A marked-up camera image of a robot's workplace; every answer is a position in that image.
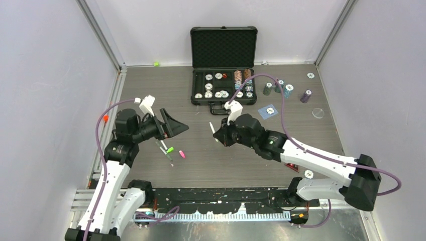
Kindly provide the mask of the white pen green end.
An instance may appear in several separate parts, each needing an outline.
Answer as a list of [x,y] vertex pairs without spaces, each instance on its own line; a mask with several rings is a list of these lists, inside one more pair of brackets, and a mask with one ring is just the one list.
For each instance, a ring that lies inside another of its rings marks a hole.
[[210,129],[211,129],[211,132],[212,132],[212,134],[215,134],[216,133],[216,131],[215,131],[215,128],[214,128],[214,126],[213,126],[213,124],[212,124],[212,122],[209,122],[209,126],[210,126]]

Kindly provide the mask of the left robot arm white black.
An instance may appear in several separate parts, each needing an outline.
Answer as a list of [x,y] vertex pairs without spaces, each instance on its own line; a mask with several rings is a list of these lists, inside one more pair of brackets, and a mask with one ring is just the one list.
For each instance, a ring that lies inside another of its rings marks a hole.
[[131,108],[117,113],[114,136],[101,154],[102,174],[93,197],[77,227],[67,230],[65,240],[121,240],[136,210],[153,204],[152,184],[144,180],[132,180],[122,200],[117,198],[139,152],[139,143],[172,138],[189,129],[164,108],[160,113],[163,121],[150,113],[141,118]]

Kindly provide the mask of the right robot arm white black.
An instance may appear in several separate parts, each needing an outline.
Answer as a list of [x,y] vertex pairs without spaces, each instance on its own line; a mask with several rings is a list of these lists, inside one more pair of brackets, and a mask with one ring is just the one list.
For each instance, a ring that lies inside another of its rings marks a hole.
[[381,176],[368,155],[353,158],[310,147],[284,133],[265,129],[250,114],[230,122],[222,119],[213,137],[225,147],[241,144],[263,159],[295,164],[326,176],[293,178],[286,192],[287,201],[293,206],[313,199],[335,199],[359,210],[374,209]]

